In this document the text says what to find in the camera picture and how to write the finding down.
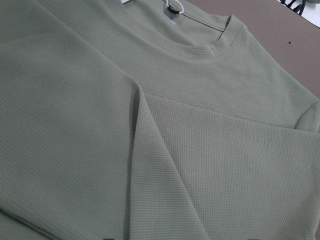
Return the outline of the olive green long-sleeve shirt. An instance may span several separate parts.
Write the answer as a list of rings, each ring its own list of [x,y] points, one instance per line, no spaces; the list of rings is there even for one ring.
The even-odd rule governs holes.
[[[185,0],[0,3],[3,240],[313,240],[320,101]]]

